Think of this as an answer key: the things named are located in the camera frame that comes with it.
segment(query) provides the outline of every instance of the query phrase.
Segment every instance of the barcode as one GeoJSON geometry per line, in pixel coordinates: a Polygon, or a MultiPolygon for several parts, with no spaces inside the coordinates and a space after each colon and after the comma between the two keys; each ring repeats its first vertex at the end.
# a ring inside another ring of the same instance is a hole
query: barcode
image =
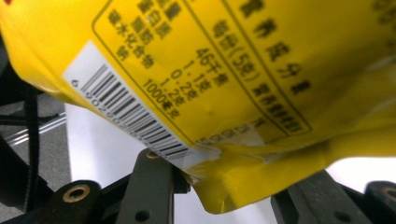
{"type": "Polygon", "coordinates": [[[114,123],[169,161],[186,156],[189,149],[170,133],[126,88],[123,81],[103,64],[85,83],[83,96],[114,123]]]}

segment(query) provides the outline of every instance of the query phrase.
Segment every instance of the white surface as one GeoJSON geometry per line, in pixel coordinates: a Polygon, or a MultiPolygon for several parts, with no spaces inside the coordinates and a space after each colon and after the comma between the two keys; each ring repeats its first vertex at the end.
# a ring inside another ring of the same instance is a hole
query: white surface
{"type": "MultiPolygon", "coordinates": [[[[89,110],[74,105],[65,109],[72,181],[90,179],[103,188],[132,172],[143,145],[89,110]]],[[[276,220],[269,199],[211,215],[192,190],[175,195],[175,223],[272,224],[276,220]]]]}
{"type": "MultiPolygon", "coordinates": [[[[91,111],[66,105],[72,180],[90,179],[105,187],[128,175],[139,151],[145,148],[91,111]]],[[[364,192],[373,180],[396,182],[395,158],[353,158],[336,162],[328,172],[339,183],[364,192]]],[[[269,200],[224,215],[208,214],[192,190],[175,196],[175,223],[276,223],[269,200]]]]}

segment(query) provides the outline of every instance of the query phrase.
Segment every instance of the black cable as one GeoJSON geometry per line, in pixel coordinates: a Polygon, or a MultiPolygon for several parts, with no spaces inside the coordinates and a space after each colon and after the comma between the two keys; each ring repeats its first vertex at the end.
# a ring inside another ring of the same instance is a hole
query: black cable
{"type": "Polygon", "coordinates": [[[25,100],[26,126],[29,133],[29,174],[25,194],[24,208],[26,212],[35,208],[35,196],[38,183],[39,164],[39,132],[38,132],[38,111],[37,111],[37,89],[26,85],[25,100]]]}

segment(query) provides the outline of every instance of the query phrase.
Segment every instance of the gray floor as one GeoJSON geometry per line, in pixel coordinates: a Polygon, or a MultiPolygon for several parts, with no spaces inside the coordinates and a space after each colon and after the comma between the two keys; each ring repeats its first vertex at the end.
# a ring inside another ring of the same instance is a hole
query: gray floor
{"type": "MultiPolygon", "coordinates": [[[[38,98],[39,116],[50,116],[64,112],[64,104],[42,94],[38,98]]],[[[1,115],[9,115],[23,109],[22,103],[0,107],[1,115]]],[[[0,134],[5,138],[23,127],[0,126],[0,134]]],[[[20,143],[13,147],[14,150],[28,162],[28,142],[20,143]]],[[[40,134],[40,167],[39,174],[48,182],[51,189],[56,191],[61,186],[70,183],[70,167],[67,151],[66,126],[62,124],[48,132],[40,134]]],[[[15,208],[0,204],[0,222],[20,215],[15,208]]]]}

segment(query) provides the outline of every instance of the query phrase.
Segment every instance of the crinkled plastic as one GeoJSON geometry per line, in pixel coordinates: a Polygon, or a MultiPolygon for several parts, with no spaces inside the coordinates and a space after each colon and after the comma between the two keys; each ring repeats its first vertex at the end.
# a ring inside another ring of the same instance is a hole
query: crinkled plastic
{"type": "Polygon", "coordinates": [[[396,154],[395,8],[14,0],[0,27],[24,80],[139,138],[224,213],[338,159],[396,154]]]}

